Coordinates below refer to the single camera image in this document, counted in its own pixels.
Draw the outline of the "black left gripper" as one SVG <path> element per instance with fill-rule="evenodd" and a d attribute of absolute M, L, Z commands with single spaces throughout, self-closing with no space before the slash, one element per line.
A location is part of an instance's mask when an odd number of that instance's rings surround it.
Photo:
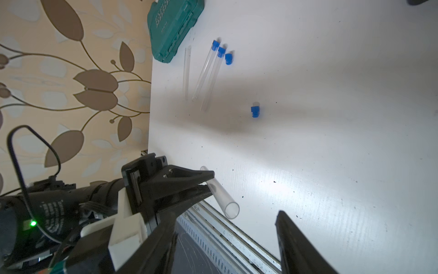
<path fill-rule="evenodd" d="M 212 196 L 208 186 L 198 185 L 213 179 L 215 173 L 168 166 L 165 156 L 151 153 L 125 164 L 122 176 L 131 212 L 159 225 L 170 213 L 178 217 Z"/>

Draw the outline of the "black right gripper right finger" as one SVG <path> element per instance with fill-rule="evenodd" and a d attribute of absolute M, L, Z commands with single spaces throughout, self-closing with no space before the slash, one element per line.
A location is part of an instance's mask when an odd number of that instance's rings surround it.
<path fill-rule="evenodd" d="M 283 274 L 336 274 L 285 211 L 276 219 Z"/>

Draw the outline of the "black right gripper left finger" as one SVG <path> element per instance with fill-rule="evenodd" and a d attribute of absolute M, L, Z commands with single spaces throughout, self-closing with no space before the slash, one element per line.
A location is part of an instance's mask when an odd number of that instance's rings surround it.
<path fill-rule="evenodd" d="M 176 216 L 167 215 L 153 230 L 147 228 L 147 239 L 117 274 L 165 274 L 172 269 L 177 233 Z"/>

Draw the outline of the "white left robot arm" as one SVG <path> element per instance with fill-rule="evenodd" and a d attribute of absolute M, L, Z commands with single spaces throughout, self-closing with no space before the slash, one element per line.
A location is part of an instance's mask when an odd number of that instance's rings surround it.
<path fill-rule="evenodd" d="M 3 274 L 168 274 L 177 218 L 211 196 L 209 170 L 170 165 L 147 154 L 122 167 L 122 177 L 77 188 L 55 175 L 25 180 L 7 147 L 19 189 L 1 196 Z"/>

